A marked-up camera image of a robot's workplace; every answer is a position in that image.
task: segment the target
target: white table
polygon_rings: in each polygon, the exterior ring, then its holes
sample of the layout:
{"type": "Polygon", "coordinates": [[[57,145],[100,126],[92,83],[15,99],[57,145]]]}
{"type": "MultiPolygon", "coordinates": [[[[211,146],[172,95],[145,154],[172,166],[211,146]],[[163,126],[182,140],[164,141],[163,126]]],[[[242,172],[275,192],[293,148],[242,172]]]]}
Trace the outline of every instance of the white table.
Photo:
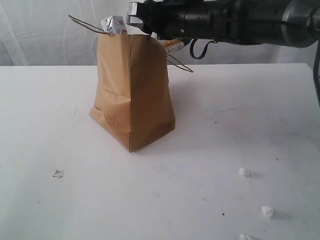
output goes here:
{"type": "Polygon", "coordinates": [[[192,68],[169,67],[176,130],[129,154],[88,115],[95,66],[0,67],[0,239],[319,240],[310,68],[192,68]]]}

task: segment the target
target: white backdrop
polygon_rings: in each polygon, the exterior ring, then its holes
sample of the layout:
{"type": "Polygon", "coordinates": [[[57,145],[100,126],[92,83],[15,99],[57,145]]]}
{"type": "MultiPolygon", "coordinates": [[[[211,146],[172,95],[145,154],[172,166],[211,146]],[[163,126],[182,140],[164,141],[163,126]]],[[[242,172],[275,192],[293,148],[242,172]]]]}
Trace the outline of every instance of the white backdrop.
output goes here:
{"type": "MultiPolygon", "coordinates": [[[[0,66],[95,65],[97,34],[76,25],[68,14],[100,26],[111,15],[125,16],[130,0],[0,0],[0,66]]],[[[139,31],[129,28],[129,33],[139,31]]],[[[200,52],[206,41],[197,44],[200,52]]],[[[203,60],[177,53],[185,64],[311,64],[315,46],[294,49],[272,45],[211,45],[203,60]]]]}

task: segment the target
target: small white debris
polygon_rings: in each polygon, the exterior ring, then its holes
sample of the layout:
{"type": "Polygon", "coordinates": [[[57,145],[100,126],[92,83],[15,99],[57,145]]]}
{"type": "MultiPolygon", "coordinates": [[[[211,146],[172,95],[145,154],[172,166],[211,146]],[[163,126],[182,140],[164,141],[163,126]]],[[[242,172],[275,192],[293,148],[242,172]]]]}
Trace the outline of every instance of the small white debris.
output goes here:
{"type": "Polygon", "coordinates": [[[61,170],[61,171],[55,170],[55,174],[53,175],[53,177],[60,179],[64,176],[64,174],[65,174],[65,170],[61,170]]]}
{"type": "Polygon", "coordinates": [[[239,175],[241,175],[241,176],[243,176],[245,178],[248,178],[248,177],[250,177],[251,172],[248,169],[240,168],[239,175]]]}
{"type": "Polygon", "coordinates": [[[252,237],[246,235],[246,234],[241,234],[240,235],[241,240],[253,240],[252,237]]]}
{"type": "Polygon", "coordinates": [[[263,206],[262,208],[262,212],[263,215],[267,218],[267,219],[272,219],[274,213],[275,213],[275,209],[273,207],[270,206],[263,206]]]}

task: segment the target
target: white tabletop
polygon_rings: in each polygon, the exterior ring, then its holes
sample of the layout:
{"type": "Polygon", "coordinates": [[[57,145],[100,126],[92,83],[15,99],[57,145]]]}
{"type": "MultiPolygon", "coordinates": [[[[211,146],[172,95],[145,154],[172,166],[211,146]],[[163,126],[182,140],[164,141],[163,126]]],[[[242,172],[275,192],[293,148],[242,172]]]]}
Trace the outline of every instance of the white tabletop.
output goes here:
{"type": "Polygon", "coordinates": [[[130,154],[88,115],[95,66],[0,67],[0,239],[319,240],[310,68],[192,68],[169,67],[176,130],[130,154]]]}

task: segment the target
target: brown paper bag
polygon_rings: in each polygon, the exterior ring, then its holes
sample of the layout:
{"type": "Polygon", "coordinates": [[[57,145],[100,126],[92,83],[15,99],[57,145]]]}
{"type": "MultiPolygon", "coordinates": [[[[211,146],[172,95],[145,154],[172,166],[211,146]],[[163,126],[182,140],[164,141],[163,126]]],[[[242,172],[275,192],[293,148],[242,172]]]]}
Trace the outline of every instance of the brown paper bag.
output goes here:
{"type": "Polygon", "coordinates": [[[129,152],[175,129],[166,50],[148,35],[99,34],[90,116],[129,152]]]}

